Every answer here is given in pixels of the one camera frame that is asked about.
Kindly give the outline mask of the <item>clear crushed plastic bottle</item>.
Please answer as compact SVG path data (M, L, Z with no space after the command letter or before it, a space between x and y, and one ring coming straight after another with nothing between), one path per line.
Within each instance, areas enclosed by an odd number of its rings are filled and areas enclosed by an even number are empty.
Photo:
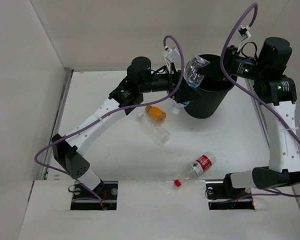
M164 127L162 127L160 124L155 122L146 113L138 112L137 121L142 130L146 134L148 134L158 146L162 147L170 139L170 132L167 131Z

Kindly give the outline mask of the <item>aluminium table edge rail right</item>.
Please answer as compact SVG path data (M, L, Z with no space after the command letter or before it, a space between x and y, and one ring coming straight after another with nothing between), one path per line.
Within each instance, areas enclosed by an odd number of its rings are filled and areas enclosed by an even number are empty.
M247 89L254 94L255 92L253 89L253 81L249 80L249 79L244 79L244 81L246 83ZM261 131L262 131L264 141L266 142L268 150L270 150L267 124L266 124L265 115L262 110L262 105L260 105L260 103L257 100L255 100L253 97L251 97L251 101L253 102L253 107L254 107L254 110L257 115L257 119L258 119L258 122L259 122L259 125L261 128Z

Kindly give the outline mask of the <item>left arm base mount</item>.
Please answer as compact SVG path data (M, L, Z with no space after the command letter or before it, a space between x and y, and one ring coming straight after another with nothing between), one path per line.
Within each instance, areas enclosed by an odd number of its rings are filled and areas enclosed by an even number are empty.
M119 192L118 181L103 182L101 192L92 193L78 182L68 187L72 194L70 210L72 211L115 211Z

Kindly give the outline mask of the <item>red label water bottle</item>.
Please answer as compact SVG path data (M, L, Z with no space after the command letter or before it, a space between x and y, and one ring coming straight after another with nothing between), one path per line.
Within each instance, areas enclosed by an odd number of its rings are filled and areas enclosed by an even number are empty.
M174 186L181 188L194 183L204 172L209 170L216 161L216 156L212 152L205 152L185 167L184 171L173 182Z

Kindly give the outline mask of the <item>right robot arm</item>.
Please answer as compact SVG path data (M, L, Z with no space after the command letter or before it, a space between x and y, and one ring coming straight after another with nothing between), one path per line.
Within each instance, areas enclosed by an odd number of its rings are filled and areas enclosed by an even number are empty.
M268 110L264 114L270 151L268 166L228 173L221 189L228 198L244 188L267 190L300 184L300 139L295 124L297 91L295 82L284 75L291 54L287 40L268 37L259 55L248 57L241 47L231 45L219 59L197 70L215 81L230 80L232 76L252 80L254 92L247 94Z

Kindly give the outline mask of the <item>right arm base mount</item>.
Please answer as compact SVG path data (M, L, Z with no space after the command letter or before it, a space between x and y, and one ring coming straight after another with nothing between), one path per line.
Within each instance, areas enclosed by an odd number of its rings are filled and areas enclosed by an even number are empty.
M255 210L250 188L226 186L223 180L207 180L205 196L209 210Z

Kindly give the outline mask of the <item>orange juice bottle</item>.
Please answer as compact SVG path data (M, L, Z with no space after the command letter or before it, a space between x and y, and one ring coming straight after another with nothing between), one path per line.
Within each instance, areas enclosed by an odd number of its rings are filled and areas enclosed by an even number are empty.
M167 114L156 106L147 105L145 111L158 124L163 123L167 117Z

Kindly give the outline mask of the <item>aluminium table edge rail left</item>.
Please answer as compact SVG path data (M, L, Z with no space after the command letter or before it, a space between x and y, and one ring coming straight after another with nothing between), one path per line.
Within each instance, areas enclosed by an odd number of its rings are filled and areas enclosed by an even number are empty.
M56 112L52 133L50 136L51 139L55 134L57 134L59 132L61 121L62 121L62 116L63 116L63 112L65 109L66 100L67 100L67 96L68 96L68 92L69 92L69 88L70 88L70 84L71 84L71 80L72 80L72 76L73 76L73 72L74 72L74 70L70 67L65 67L64 70L65 70L65 79L63 82L63 87L62 87L62 91L61 91L61 95L60 95L60 99L59 99L59 103L58 103L58 109ZM52 158L53 158L53 150L52 150L52 148L49 148L48 150L45 151L43 163L46 165L50 165Z

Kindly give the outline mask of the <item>aluminium table edge rail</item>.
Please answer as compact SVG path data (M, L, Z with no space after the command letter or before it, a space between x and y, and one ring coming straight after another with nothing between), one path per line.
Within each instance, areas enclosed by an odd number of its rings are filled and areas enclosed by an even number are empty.
M255 92L253 89L253 81L249 80L249 79L244 79L244 81L246 83L247 89L254 94ZM259 125L261 128L261 131L262 131L264 141L266 142L268 150L270 150L267 124L266 124L265 115L262 110L262 105L260 105L260 103L257 100L255 100L253 97L251 97L251 101L253 102L253 107L254 107L254 110L257 115L257 119L258 119L258 122L259 122Z
M63 87L62 87L62 91L61 91L61 95L60 95L60 99L59 99L59 103L58 103L58 109L56 112L52 133L50 136L51 139L55 134L57 134L59 132L61 121L62 121L62 116L63 116L63 112L65 109L66 100L67 100L67 96L68 96L68 92L69 92L69 88L70 88L70 84L71 84L71 80L72 80L72 76L73 76L73 72L74 72L74 70L70 67L65 67L64 70L65 70L65 79L63 82ZM53 158L53 150L52 150L52 148L49 148L48 150L45 151L43 163L46 165L50 165L52 158Z

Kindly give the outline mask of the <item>blue label water bottle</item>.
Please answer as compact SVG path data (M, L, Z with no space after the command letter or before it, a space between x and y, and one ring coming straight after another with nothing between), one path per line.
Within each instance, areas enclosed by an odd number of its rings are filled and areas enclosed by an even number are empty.
M186 65L183 78L186 83L195 91L197 90L198 86L204 79L204 75L197 73L200 68L203 68L210 64L210 61L200 57L199 55L194 56ZM185 101L181 103L174 103L172 105L172 113L178 115L179 112L184 109L190 101Z

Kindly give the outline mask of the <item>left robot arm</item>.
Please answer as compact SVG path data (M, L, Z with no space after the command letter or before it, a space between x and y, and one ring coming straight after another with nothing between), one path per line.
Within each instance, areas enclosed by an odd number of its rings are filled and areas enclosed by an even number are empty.
M186 83L181 71L173 67L171 72L152 72L151 66L150 59L145 56L134 58L127 68L126 77L103 105L77 127L75 135L69 134L67 139L63 139L57 133L52 137L54 159L67 175L85 186L85 193L90 199L98 199L104 188L104 182L84 158L85 152L98 137L137 108L144 101L145 93L167 92L177 103L189 102L200 96Z

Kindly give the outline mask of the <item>black ribbed plastic bin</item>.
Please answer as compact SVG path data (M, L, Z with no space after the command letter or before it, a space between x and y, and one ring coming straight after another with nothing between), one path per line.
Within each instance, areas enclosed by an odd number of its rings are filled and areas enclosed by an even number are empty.
M220 56L214 54L201 54L200 57L210 61L210 63L216 59L220 59ZM200 94L200 98L190 101L184 109L194 118L209 118L215 113L227 93L233 87L233 83L227 80L227 78L224 78L222 81L215 81L204 77L196 90Z

